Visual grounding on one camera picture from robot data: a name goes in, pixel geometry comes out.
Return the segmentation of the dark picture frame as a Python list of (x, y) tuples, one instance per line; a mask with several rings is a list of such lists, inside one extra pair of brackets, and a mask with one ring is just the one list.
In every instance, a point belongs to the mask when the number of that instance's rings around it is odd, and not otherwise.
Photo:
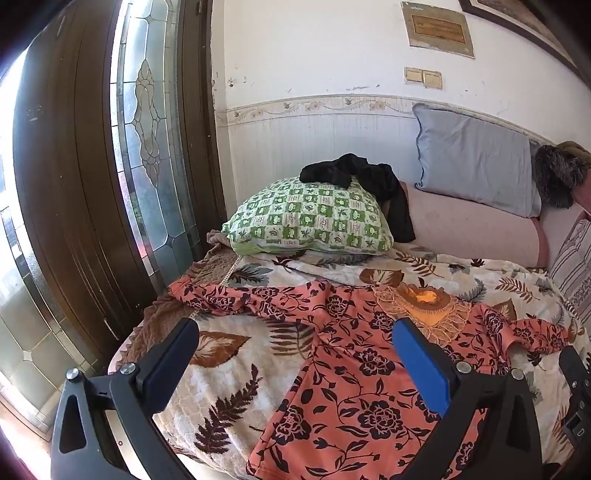
[(536, 44), (559, 60), (580, 79), (582, 74), (551, 30), (521, 1), (517, 0), (460, 0), (465, 13), (506, 28)]

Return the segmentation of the dark wooden door frame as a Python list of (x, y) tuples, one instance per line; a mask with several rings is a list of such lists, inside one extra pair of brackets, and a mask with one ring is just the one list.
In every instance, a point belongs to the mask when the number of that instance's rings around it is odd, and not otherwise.
[[(105, 366), (155, 299), (115, 163), (108, 114), (118, 1), (25, 1), (15, 180), (26, 233), (58, 307)], [(179, 5), (172, 43), (191, 257), (226, 218), (211, 93), (209, 1)]]

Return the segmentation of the dark furry cushion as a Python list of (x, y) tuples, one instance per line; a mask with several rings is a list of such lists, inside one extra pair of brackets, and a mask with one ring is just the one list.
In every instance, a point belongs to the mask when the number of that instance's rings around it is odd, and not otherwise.
[(533, 157), (532, 169), (542, 203), (568, 209), (574, 203), (573, 191), (584, 183), (590, 169), (590, 152), (573, 141), (542, 145)]

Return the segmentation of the leaf pattern fleece blanket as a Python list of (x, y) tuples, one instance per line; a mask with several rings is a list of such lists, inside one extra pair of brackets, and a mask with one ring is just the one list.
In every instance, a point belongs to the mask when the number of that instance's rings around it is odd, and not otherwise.
[[(313, 251), (240, 256), (218, 245), (179, 280), (230, 288), (297, 287), (312, 281), (433, 287), (486, 304), (509, 320), (534, 317), (559, 325), (568, 332), (566, 346), (573, 346), (582, 360), (590, 357), (589, 333), (553, 280), (510, 261), (461, 259), (414, 245), (397, 246), (383, 256)], [(246, 471), (249, 456), (311, 354), (311, 327), (252, 314), (202, 313), (174, 298), (170, 288), (147, 308), (113, 363), (138, 361), (180, 318), (197, 322), (197, 350), (155, 423), (175, 453), (236, 479), (259, 479)], [(561, 350), (542, 355), (514, 346), (509, 351), (509, 372), (523, 372), (533, 397), (542, 460), (553, 467), (574, 451), (561, 428), (570, 396), (559, 367)]]

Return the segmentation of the stained glass window panel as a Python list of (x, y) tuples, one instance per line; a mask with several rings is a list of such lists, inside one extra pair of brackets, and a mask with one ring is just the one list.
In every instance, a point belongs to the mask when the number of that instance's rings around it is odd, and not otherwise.
[(180, 138), (180, 4), (123, 1), (110, 65), (110, 118), (119, 188), (148, 278), (161, 290), (197, 255)]

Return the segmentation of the framed wall plaque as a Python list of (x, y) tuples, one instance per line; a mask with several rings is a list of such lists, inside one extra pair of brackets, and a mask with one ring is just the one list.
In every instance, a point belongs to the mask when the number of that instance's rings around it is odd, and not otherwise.
[(464, 14), (408, 1), (401, 2), (401, 6), (411, 47), (475, 58)]

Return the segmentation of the pink bolster cushion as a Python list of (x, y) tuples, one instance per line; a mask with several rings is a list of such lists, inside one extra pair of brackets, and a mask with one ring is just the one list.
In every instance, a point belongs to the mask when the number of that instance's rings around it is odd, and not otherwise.
[(414, 246), (465, 259), (549, 265), (549, 244), (538, 219), (408, 185), (403, 189), (416, 235)]

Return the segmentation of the striped pillow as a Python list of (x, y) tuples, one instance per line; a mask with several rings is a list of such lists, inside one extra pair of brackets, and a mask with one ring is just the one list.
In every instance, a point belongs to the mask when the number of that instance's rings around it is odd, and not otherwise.
[(563, 244), (550, 278), (582, 325), (590, 325), (590, 221), (580, 220)]

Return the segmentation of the orange floral print garment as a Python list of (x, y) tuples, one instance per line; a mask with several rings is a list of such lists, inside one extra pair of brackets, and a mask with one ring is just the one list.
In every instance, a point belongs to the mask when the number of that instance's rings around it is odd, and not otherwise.
[(404, 471), (439, 416), (394, 351), (400, 319), (484, 374), (508, 373), (514, 346), (546, 355), (569, 342), (559, 325), (509, 320), (486, 304), (407, 283), (230, 288), (179, 280), (170, 291), (202, 313), (311, 327), (311, 354), (249, 456), (246, 471), (259, 479), (394, 479)]

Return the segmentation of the beige wall switch plate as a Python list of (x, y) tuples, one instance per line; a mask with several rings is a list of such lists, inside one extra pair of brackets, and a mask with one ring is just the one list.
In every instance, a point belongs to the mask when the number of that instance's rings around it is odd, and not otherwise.
[(419, 84), (425, 88), (436, 90), (442, 90), (444, 88), (443, 75), (439, 71), (406, 67), (404, 77), (408, 84)]

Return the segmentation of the green checkered pillow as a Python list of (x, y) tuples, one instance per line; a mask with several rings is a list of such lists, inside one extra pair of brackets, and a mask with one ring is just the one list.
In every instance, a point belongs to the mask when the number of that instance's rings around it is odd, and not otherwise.
[(278, 180), (252, 195), (222, 226), (239, 255), (314, 250), (381, 255), (394, 245), (387, 220), (358, 181), (348, 188)]

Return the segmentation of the black garment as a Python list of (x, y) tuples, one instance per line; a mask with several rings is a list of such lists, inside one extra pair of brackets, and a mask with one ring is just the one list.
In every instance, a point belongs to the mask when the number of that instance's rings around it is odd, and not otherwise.
[(406, 191), (388, 164), (370, 164), (366, 158), (348, 153), (332, 161), (307, 165), (301, 170), (303, 183), (329, 183), (349, 188), (356, 178), (363, 190), (372, 194), (381, 205), (388, 205), (385, 214), (397, 243), (411, 243), (416, 235)]

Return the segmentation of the grey blue pillow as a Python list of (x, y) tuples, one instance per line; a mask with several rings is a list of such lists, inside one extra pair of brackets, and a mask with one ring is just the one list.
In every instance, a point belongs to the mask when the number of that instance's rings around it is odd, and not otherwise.
[(424, 103), (413, 107), (422, 168), (420, 190), (487, 205), (520, 217), (540, 215), (529, 138), (504, 126)]

